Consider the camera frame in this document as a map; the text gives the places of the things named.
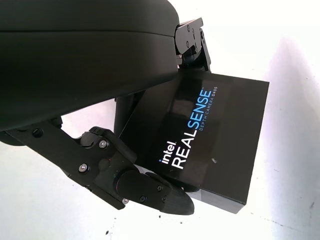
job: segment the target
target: robotic hand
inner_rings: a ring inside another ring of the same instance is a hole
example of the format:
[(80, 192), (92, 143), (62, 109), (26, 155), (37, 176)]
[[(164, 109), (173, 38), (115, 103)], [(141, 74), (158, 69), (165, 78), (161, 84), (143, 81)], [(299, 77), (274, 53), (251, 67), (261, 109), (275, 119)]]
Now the robotic hand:
[[(210, 71), (202, 19), (179, 24), (166, 0), (2, 2), (0, 16), (0, 141), (28, 146), (117, 209), (131, 200), (193, 214), (180, 187), (139, 172), (119, 135), (143, 90)], [(111, 98), (115, 134), (61, 130), (62, 115)]]

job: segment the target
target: bolt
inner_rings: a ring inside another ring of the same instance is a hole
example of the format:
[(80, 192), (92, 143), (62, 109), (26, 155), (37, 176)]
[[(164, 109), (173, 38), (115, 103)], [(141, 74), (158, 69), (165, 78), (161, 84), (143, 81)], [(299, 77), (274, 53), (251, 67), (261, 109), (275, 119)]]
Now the bolt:
[(99, 148), (101, 149), (105, 149), (106, 147), (108, 147), (109, 143), (106, 140), (101, 140), (99, 142)]
[(142, 203), (144, 203), (146, 201), (146, 199), (147, 198), (145, 196), (141, 196), (139, 201), (142, 204)]
[(36, 128), (32, 131), (32, 136), (36, 139), (41, 138), (44, 135), (44, 131), (41, 128)]
[(126, 205), (128, 202), (129, 202), (128, 199), (125, 199), (125, 198), (124, 198), (124, 199), (122, 200), (122, 203), (123, 203), (124, 205)]
[(163, 196), (163, 198), (162, 198), (162, 202), (163, 202), (163, 203), (165, 203), (165, 202), (166, 202), (166, 200), (167, 200), (167, 196)]
[(87, 171), (87, 170), (88, 170), (88, 165), (87, 165), (87, 164), (83, 163), (83, 164), (81, 164), (81, 165), (79, 166), (79, 172), (80, 172), (80, 173), (84, 173), (84, 172)]

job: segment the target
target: white surface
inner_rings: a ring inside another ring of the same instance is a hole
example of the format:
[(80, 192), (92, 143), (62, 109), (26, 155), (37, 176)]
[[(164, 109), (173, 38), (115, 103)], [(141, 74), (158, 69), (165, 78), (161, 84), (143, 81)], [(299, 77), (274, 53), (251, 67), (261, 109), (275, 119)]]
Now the white surface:
[[(132, 202), (117, 211), (32, 150), (0, 144), (0, 239), (320, 239), (316, 3), (171, 2), (181, 22), (203, 18), (212, 72), (270, 82), (247, 206), (237, 215), (197, 200), (192, 216)], [(114, 112), (113, 100), (100, 103), (64, 117), (64, 129), (112, 129)]]

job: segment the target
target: black cover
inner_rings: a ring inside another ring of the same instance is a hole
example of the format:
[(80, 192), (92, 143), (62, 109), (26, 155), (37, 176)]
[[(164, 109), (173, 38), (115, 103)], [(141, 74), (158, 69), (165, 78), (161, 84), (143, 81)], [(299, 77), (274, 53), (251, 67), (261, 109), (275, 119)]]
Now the black cover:
[(167, 0), (2, 0), (0, 32), (122, 31), (174, 37)]
[(166, 0), (1, 1), (0, 131), (172, 80)]

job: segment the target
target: black product box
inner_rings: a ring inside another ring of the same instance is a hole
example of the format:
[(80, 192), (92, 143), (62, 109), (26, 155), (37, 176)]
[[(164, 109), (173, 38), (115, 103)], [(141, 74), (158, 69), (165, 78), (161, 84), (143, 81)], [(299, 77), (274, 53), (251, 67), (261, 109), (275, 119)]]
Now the black product box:
[(247, 202), (269, 83), (185, 72), (145, 91), (121, 139), (136, 165), (203, 202), (237, 213)]

